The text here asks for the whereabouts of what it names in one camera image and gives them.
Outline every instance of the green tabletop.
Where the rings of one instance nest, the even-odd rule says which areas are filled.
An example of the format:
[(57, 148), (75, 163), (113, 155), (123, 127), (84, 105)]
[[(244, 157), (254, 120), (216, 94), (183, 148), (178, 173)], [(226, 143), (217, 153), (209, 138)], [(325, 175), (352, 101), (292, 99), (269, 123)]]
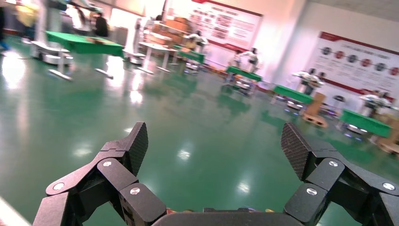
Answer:
[(255, 73), (246, 72), (246, 71), (243, 71), (243, 70), (241, 70), (241, 69), (239, 69), (237, 67), (233, 67), (233, 66), (229, 66), (227, 68), (226, 72), (227, 73), (233, 73), (233, 74), (239, 74), (239, 75), (242, 75), (242, 76), (247, 77), (249, 79), (253, 79), (255, 81), (261, 81), (262, 80), (262, 77), (257, 75), (257, 74), (255, 74)]
[(201, 54), (199, 52), (192, 51), (192, 50), (190, 52), (188, 52), (188, 53), (183, 52), (183, 51), (181, 51), (181, 49), (183, 47), (178, 46), (178, 45), (174, 45), (173, 48), (177, 49), (178, 50), (178, 54), (181, 55), (182, 57), (185, 57), (185, 58), (190, 59), (190, 60), (195, 60), (195, 61), (197, 61), (200, 64), (204, 64), (204, 61), (205, 61), (205, 55), (204, 54)]
[(340, 120), (381, 137), (387, 137), (391, 132), (387, 124), (346, 109), (343, 109)]
[(71, 52), (80, 53), (80, 54), (90, 54), (90, 53), (98, 53), (98, 54), (109, 54), (114, 56), (123, 57), (123, 46), (116, 44), (114, 42), (105, 43), (105, 44), (95, 44), (90, 41), (87, 41), (87, 36), (77, 35), (77, 34), (68, 34), (61, 32), (48, 32), (46, 31), (48, 41), (58, 42), (60, 43), (64, 49), (67, 49)]
[(310, 104), (313, 101), (313, 98), (311, 96), (306, 95), (304, 93), (300, 93), (293, 89), (289, 89), (281, 85), (276, 86), (273, 91), (282, 96), (290, 97), (304, 104)]

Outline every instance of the stool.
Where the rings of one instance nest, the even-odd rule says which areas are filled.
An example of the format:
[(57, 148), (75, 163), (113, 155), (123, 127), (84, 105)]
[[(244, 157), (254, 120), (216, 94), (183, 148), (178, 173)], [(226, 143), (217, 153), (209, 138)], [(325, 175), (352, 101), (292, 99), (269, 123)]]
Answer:
[(343, 96), (334, 96), (333, 99), (335, 100), (334, 105), (333, 105), (333, 109), (332, 112), (330, 112), (330, 114), (334, 114), (334, 115), (338, 115), (337, 114), (337, 109), (339, 108), (340, 103), (345, 103), (345, 98)]

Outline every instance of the wall poster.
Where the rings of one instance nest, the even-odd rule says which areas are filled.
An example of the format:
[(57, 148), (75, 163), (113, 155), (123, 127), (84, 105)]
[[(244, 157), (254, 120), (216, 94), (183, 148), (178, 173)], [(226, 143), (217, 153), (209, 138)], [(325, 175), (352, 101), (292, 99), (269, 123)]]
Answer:
[(306, 68), (325, 72), (327, 82), (353, 92), (399, 96), (399, 53), (322, 32)]
[(262, 15), (211, 0), (196, 2), (190, 21), (197, 25), (210, 43), (229, 49), (252, 47)]

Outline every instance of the table leg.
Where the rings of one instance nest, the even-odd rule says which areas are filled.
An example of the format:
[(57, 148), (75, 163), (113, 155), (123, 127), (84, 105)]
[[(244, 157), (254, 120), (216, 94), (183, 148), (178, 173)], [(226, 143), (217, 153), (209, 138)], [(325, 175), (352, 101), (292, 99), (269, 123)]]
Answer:
[(375, 145), (377, 143), (377, 139), (378, 139), (378, 136), (374, 134), (368, 140), (370, 141), (370, 143)]
[(172, 63), (170, 63), (169, 65), (178, 65), (176, 62), (177, 62), (177, 52), (175, 52), (175, 53), (173, 54)]
[(108, 79), (113, 79), (113, 76), (112, 75), (110, 75), (108, 72), (106, 72), (106, 71), (104, 71), (103, 69), (100, 69), (100, 68), (96, 68), (96, 71), (97, 72), (100, 72), (101, 74), (103, 74), (106, 78), (108, 78)]
[(54, 69), (50, 69), (49, 72), (52, 73), (53, 75), (56, 75), (62, 79), (65, 79), (67, 81), (72, 81), (72, 78), (69, 76), (66, 76), (63, 74), (64, 71), (64, 53), (62, 51), (62, 46), (60, 47), (60, 51), (58, 52), (58, 56), (60, 57), (60, 60), (58, 61), (58, 71)]
[(273, 99), (271, 99), (271, 102), (270, 102), (270, 103), (273, 105), (274, 103), (276, 103), (276, 99), (277, 99), (277, 97), (276, 97), (276, 95), (274, 95), (274, 96), (273, 96)]
[(301, 108), (301, 110), (299, 111), (299, 115), (303, 115), (303, 113), (305, 112), (305, 110), (306, 110), (306, 108), (305, 108), (305, 106), (303, 106), (302, 108)]
[(226, 76), (226, 78), (225, 78), (225, 80), (224, 80), (224, 83), (223, 83), (223, 85), (230, 85), (230, 80), (231, 80), (231, 77), (233, 76), (233, 73), (227, 73), (227, 76)]
[(164, 57), (163, 57), (163, 63), (162, 63), (162, 67), (157, 67), (158, 69), (161, 69), (165, 72), (170, 72), (170, 70), (166, 69), (166, 67), (168, 66), (168, 59), (169, 59), (169, 52), (166, 52)]
[(337, 125), (336, 125), (335, 127), (336, 127), (338, 130), (341, 130), (342, 126), (343, 126), (343, 121), (340, 120), (340, 121), (338, 121), (338, 123), (337, 123)]
[(151, 48), (147, 47), (147, 55), (145, 56), (145, 62), (143, 67), (138, 67), (139, 70), (142, 70), (143, 72), (146, 72), (148, 74), (154, 74), (154, 72), (148, 70), (148, 65), (150, 64), (150, 56), (151, 56)]
[(252, 95), (255, 93), (255, 90), (256, 90), (256, 83), (253, 82), (253, 83), (251, 84), (251, 86), (252, 86), (252, 87), (251, 87), (250, 93), (251, 93), (251, 96), (252, 96)]

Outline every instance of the green floor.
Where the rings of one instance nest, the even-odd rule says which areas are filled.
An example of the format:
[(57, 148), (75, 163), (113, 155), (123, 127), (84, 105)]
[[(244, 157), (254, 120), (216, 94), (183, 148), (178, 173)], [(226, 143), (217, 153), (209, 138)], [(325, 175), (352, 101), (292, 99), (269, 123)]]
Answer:
[[(9, 40), (29, 57), (29, 47)], [(270, 105), (221, 90), (213, 74), (147, 75), (112, 58), (114, 80), (94, 71), (102, 56), (77, 55), (74, 82), (49, 76), (53, 68), (33, 59), (0, 58), (0, 196), (30, 222), (45, 188), (90, 162), (103, 144), (124, 137), (136, 121), (147, 123), (149, 149), (140, 173), (175, 210), (237, 209), (282, 211), (301, 182), (286, 160), (279, 137), (286, 121), (304, 134), (330, 142), (353, 163), (399, 183), (399, 163), (368, 142), (333, 126), (316, 129)], [(109, 204), (87, 226), (121, 226)], [(332, 204), (323, 226), (358, 225)]]

